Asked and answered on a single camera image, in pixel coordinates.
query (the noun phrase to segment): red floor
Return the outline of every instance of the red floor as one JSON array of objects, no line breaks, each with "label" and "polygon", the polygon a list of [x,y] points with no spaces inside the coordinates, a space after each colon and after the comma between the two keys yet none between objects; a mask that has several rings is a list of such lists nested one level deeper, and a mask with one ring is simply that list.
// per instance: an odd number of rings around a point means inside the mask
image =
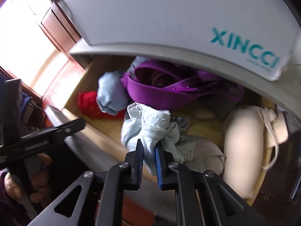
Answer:
[{"label": "red floor", "polygon": [[[43,108],[46,105],[52,105],[58,109],[62,109],[80,81],[84,71],[76,61],[68,62],[56,79],[54,79],[52,86],[44,96]],[[51,122],[46,118],[45,127],[51,126]]]}]

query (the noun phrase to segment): screw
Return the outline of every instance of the screw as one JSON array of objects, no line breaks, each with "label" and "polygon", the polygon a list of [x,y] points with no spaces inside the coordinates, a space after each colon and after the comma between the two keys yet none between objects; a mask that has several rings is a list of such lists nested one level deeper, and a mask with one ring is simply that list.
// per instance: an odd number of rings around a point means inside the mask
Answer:
[{"label": "screw", "polygon": [[126,161],[123,161],[119,164],[119,167],[121,168],[127,168],[129,166],[129,164]]},{"label": "screw", "polygon": [[214,174],[215,174],[214,171],[211,171],[211,170],[205,171],[205,176],[207,176],[207,177],[213,177]]},{"label": "screw", "polygon": [[177,167],[179,167],[179,163],[178,162],[175,162],[175,161],[173,161],[173,162],[171,162],[170,164],[169,164],[169,166],[171,167],[171,168],[177,168]]},{"label": "screw", "polygon": [[92,177],[92,176],[93,176],[93,172],[91,172],[91,171],[86,171],[84,173],[84,177],[86,177],[86,178],[89,178],[89,177]]}]

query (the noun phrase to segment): purple bra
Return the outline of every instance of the purple bra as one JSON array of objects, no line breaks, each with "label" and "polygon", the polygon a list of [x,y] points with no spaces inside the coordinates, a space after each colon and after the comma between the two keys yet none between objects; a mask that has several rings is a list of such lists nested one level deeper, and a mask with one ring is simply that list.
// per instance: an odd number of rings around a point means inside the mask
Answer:
[{"label": "purple bra", "polygon": [[238,103],[244,89],[237,84],[238,97],[222,89],[225,79],[202,70],[187,70],[169,62],[148,60],[134,70],[135,78],[124,73],[121,82],[133,101],[157,110],[174,110],[205,95],[219,95]]}]

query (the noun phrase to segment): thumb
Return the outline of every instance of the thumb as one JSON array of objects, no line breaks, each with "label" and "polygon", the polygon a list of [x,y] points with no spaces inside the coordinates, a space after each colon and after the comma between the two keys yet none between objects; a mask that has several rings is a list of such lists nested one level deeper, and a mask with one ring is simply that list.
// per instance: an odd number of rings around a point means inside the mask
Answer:
[{"label": "thumb", "polygon": [[4,188],[8,196],[10,196],[14,200],[18,200],[22,197],[22,190],[16,184],[16,182],[13,181],[13,178],[11,177],[11,174],[9,172],[4,178]]}]

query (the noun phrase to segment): beige drawstring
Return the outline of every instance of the beige drawstring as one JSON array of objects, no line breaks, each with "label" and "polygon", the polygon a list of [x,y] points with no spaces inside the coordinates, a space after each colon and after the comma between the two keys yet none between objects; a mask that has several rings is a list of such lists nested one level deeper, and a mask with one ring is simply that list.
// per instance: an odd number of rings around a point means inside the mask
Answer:
[{"label": "beige drawstring", "polygon": [[266,126],[267,131],[272,136],[272,139],[275,143],[275,156],[273,157],[273,159],[270,161],[269,164],[267,164],[266,166],[263,167],[263,169],[265,171],[268,171],[275,164],[278,154],[279,154],[279,145],[278,145],[278,142],[276,139],[276,134],[271,125],[271,122],[275,121],[275,119],[277,118],[277,115],[274,113],[274,111],[269,110],[267,108],[262,110],[262,115],[263,115],[264,125]]}]

